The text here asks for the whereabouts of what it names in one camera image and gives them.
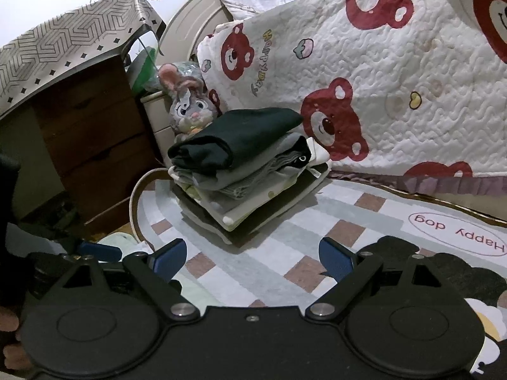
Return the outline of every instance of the bear face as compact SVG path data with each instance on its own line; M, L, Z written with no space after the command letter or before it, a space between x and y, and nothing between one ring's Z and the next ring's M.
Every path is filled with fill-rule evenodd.
M233 81L238 80L254 61L255 51L250 47L248 37L243 34L243 24L238 24L224 41L221 50L221 63L225 75Z
M451 166L439 162L425 161L410 168L405 175L410 177L455 177L458 173L461 173L462 177L473 177L472 168L464 161L456 162Z
M303 127L330 154L331 160L350 157L364 160L369 147L361 132L361 124L351 106L352 86L345 78L336 78L328 88L317 90L303 101Z
M347 17L359 30L374 30L389 24L404 27L414 15L412 0L346 0Z
M507 63L507 0L473 0L473 12L489 45Z

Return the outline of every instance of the cartoon print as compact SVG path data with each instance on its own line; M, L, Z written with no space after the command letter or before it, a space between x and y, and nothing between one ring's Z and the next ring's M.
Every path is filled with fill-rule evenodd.
M300 60L307 59L313 53L313 45L314 43L311 38L304 38L299 42L293 52Z
M346 0L347 17L359 30L374 30L389 24L404 27L414 15L412 0Z
M505 339L507 328L499 309L486 306L482 301L474 298L465 300L481 320L486 334L483 348L473 364L471 373L484 374L483 366L494 363L500 357L500 348L497 343Z
M364 160L369 147L354 112L352 86L345 78L336 78L328 88L317 90L303 101L303 127L309 137L324 147L333 161L350 157Z
M410 103L409 106L412 110L417 110L421 107L422 98L421 95L417 91L412 91L410 93Z
M211 69L211 60L204 60L202 62L201 71L203 73L207 73L209 72L210 69Z
M489 45L507 63L507 0L473 0L473 12Z
M222 115L222 112L220 110L220 97L215 89L209 91L208 98L216 107L216 110L219 113L218 116L220 117Z
M507 282L494 271L473 268L459 257L421 250L401 238L382 237L362 251L378 254L386 264L404 262L413 254L423 254L463 296L484 325L485 341L471 369L472 378L504 380L507 367L506 320L498 307L507 308Z
M238 80L252 65L255 51L250 47L248 37L243 34L243 24L236 25L224 41L221 50L221 63L225 75L233 81Z
M473 177L472 168L464 161L456 162L452 166L446 166L439 162L425 161L410 168L405 175L411 177L455 177L459 172L461 172L463 177Z

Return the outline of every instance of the plush rabbit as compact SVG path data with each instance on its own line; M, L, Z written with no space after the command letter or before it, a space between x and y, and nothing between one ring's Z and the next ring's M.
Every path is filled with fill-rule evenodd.
M171 110L171 127L175 142L185 141L210 125L218 111L204 95L204 83L195 77L183 77L173 64L165 64L158 72L160 83L175 93Z

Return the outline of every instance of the stack of folded clothes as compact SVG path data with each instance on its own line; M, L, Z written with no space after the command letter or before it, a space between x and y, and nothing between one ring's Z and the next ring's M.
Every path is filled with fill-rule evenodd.
M233 110L170 148L169 174L183 212L233 243L230 233L247 219L255 221L247 221L242 236L296 204L330 169L321 146L291 132L301 122L290 109Z

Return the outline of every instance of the quilted blanket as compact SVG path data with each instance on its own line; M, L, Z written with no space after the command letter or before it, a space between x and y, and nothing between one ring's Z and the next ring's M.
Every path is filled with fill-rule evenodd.
M334 170L507 175L507 0L297 0L198 58L222 111L300 112Z

